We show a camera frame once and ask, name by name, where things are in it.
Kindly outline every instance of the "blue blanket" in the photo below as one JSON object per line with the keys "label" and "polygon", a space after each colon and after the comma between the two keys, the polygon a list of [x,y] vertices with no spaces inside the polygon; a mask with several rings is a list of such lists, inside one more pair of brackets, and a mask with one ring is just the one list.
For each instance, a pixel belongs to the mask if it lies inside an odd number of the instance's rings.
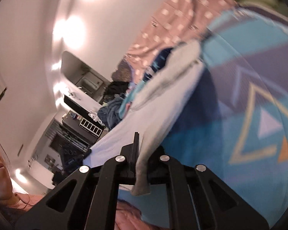
{"label": "blue blanket", "polygon": [[209,30],[207,70],[162,146],[205,164],[272,226],[288,207],[288,22],[238,8]]}

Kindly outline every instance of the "light blue stripe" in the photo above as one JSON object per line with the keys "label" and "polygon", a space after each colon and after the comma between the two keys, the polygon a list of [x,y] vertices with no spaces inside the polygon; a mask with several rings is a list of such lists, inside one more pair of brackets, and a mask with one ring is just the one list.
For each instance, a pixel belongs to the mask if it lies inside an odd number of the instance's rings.
{"label": "light blue stripe", "polygon": [[279,27],[260,19],[244,21],[213,35],[203,42],[202,58],[210,67],[242,55],[251,55],[288,43],[288,35]]}

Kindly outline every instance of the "neck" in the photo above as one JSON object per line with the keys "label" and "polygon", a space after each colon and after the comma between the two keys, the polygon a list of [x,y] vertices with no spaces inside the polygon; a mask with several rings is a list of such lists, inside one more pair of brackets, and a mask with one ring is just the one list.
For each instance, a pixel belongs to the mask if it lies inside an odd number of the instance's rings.
{"label": "neck", "polygon": [[5,206],[10,206],[18,203],[20,201],[20,198],[17,197],[14,193],[12,194],[11,198],[7,200],[0,200],[0,204]]}

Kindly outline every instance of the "white cloth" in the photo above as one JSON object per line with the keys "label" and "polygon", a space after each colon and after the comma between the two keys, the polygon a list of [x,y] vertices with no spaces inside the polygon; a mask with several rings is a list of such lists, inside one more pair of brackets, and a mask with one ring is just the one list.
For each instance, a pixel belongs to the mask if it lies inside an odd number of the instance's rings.
{"label": "white cloth", "polygon": [[199,54],[200,45],[195,40],[173,51],[166,66],[137,94],[127,116],[91,148],[84,164],[103,165],[131,144],[137,131],[140,154],[132,194],[149,193],[148,158],[168,134],[201,77],[204,65],[196,61]]}

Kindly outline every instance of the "person's hair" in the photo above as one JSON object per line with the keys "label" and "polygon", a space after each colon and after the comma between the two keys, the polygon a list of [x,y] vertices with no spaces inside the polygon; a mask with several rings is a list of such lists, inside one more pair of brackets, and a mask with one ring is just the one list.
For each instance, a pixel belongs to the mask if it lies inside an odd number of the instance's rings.
{"label": "person's hair", "polygon": [[[8,155],[6,154],[1,144],[0,144],[0,149],[2,149],[5,154],[5,157],[3,157],[5,161],[8,161],[10,163]],[[11,226],[14,227],[19,217],[22,216],[25,213],[25,211],[21,209],[9,208],[6,205],[0,204],[0,213],[11,224]]]}

